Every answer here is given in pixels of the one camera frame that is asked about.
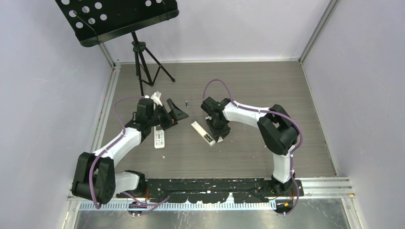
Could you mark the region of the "white air conditioner remote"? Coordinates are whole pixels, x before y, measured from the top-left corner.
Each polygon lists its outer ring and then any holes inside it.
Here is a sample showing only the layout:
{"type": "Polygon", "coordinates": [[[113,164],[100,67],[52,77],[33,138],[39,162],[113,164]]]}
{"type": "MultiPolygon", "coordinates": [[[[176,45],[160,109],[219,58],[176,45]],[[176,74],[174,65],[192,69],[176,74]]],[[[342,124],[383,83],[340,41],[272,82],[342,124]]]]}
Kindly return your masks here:
{"type": "Polygon", "coordinates": [[[165,147],[165,133],[163,128],[158,125],[154,127],[154,148],[162,149],[165,147]]]}

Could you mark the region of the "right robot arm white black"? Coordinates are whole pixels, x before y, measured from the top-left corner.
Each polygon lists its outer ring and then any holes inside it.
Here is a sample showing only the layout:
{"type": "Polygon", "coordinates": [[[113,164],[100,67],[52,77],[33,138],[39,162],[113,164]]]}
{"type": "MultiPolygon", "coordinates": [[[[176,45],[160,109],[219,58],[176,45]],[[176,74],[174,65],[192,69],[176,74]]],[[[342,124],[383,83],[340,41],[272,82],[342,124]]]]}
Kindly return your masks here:
{"type": "Polygon", "coordinates": [[[274,169],[270,186],[279,196],[286,195],[292,189],[295,173],[291,158],[298,141],[299,129],[282,106],[275,104],[270,108],[260,108],[229,98],[219,102],[208,97],[202,102],[201,108],[208,115],[206,122],[216,141],[229,135],[229,122],[257,128],[266,147],[273,154],[274,169]]]}

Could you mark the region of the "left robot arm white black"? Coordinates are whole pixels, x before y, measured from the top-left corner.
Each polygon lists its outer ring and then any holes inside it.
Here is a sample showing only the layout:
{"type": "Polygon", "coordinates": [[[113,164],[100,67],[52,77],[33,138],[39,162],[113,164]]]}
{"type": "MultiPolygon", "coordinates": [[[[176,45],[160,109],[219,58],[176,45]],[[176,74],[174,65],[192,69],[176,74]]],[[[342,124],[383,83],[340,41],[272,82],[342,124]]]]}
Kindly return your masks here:
{"type": "Polygon", "coordinates": [[[148,189],[145,175],[133,170],[117,174],[117,164],[139,146],[154,127],[167,130],[189,117],[171,99],[167,100],[169,111],[157,97],[139,96],[138,100],[132,119],[122,124],[122,130],[113,140],[93,153],[83,152],[78,157],[71,192],[76,197],[91,200],[96,209],[117,194],[128,192],[136,198],[142,197],[148,189]]]}

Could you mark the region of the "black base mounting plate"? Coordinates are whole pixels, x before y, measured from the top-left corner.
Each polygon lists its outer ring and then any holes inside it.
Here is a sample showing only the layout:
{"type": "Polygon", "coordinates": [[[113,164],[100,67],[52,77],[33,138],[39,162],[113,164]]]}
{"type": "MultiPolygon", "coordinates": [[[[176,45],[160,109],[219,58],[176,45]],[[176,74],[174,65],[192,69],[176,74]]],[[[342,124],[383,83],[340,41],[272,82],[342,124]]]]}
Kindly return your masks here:
{"type": "Polygon", "coordinates": [[[168,198],[170,203],[224,203],[233,198],[234,203],[265,203],[277,197],[304,195],[302,183],[288,182],[283,189],[275,181],[266,178],[153,178],[143,180],[129,194],[136,198],[147,198],[158,203],[168,198]]]}

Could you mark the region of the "long white remote control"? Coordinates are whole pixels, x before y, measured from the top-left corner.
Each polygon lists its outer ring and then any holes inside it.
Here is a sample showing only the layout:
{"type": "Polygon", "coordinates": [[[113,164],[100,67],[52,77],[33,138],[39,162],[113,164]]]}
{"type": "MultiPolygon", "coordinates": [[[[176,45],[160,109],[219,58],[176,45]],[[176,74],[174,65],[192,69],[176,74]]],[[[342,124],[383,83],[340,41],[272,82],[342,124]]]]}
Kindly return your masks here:
{"type": "Polygon", "coordinates": [[[194,121],[193,123],[191,123],[192,128],[205,140],[205,142],[207,144],[209,144],[210,146],[213,146],[216,141],[214,140],[214,138],[212,138],[207,131],[205,131],[202,126],[197,123],[196,121],[194,121]]]}

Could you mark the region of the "black music stand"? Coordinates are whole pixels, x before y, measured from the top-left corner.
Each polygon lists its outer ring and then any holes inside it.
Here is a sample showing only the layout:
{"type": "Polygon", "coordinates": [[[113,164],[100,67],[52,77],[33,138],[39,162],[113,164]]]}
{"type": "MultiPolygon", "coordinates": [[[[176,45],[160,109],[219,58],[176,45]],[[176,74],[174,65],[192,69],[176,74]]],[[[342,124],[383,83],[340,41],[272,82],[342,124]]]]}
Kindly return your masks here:
{"type": "Polygon", "coordinates": [[[102,44],[120,36],[131,34],[137,75],[142,68],[147,76],[145,83],[153,86],[143,56],[147,51],[144,42],[135,32],[173,19],[179,15],[175,0],[58,0],[59,9],[84,47],[102,44]]]}

